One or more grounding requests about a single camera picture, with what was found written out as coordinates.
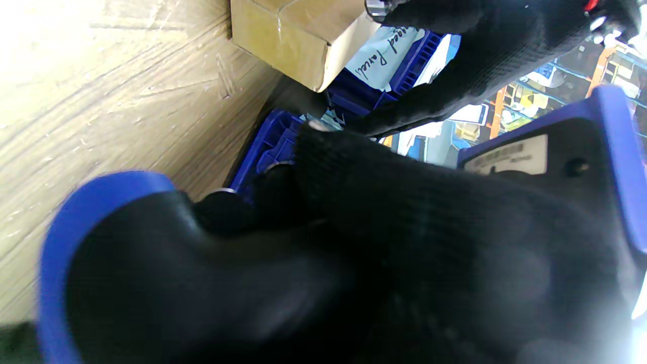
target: white label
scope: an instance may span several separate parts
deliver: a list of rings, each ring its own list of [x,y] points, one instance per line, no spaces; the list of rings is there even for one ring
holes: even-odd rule
[[[517,170],[528,174],[546,173],[548,162],[548,135],[538,135],[518,141],[465,163],[465,170],[478,174],[490,174],[504,170]]]

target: black knit glove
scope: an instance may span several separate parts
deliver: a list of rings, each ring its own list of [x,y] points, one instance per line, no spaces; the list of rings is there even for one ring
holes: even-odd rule
[[[584,212],[349,132],[304,128],[294,168],[309,214],[389,277],[356,362],[628,362],[619,263]]]
[[[608,0],[615,3],[620,0]],[[461,34],[455,58],[421,84],[347,127],[382,137],[447,119],[584,41],[598,16],[578,0],[385,0],[393,9],[374,19],[389,26]]]

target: finger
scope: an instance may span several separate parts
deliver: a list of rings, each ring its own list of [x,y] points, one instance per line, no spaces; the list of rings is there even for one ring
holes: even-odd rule
[[[262,228],[301,225],[311,216],[290,164],[274,165],[254,181],[254,207]]]
[[[250,230],[256,223],[254,208],[231,190],[213,192],[193,205],[199,223],[212,234],[231,236]]]
[[[295,171],[309,208],[406,269],[413,269],[408,259],[460,259],[481,244],[511,244],[538,231],[580,241],[586,230],[579,213],[535,190],[414,161],[354,133],[304,128]],[[503,216],[509,229],[496,228]],[[571,227],[557,233],[555,216]]]
[[[380,23],[390,27],[415,27],[441,34],[461,34],[482,17],[480,0],[392,1],[395,9]]]
[[[295,169],[310,208],[382,262],[412,305],[479,347],[514,355],[539,337],[568,337],[600,357],[624,348],[615,242],[568,203],[348,132],[305,128]]]

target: handwritten label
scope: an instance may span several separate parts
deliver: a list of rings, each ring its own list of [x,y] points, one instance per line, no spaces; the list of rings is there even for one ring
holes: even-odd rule
[[[418,34],[414,28],[381,27],[346,68],[372,88],[385,89]]]

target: orange shelf frame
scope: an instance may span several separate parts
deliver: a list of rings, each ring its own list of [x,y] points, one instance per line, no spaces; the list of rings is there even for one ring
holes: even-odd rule
[[[499,129],[501,128],[501,112],[503,112],[503,98],[505,97],[505,87],[496,93],[496,101],[494,103],[494,118],[492,119],[492,126],[490,127],[490,139],[499,136]]]

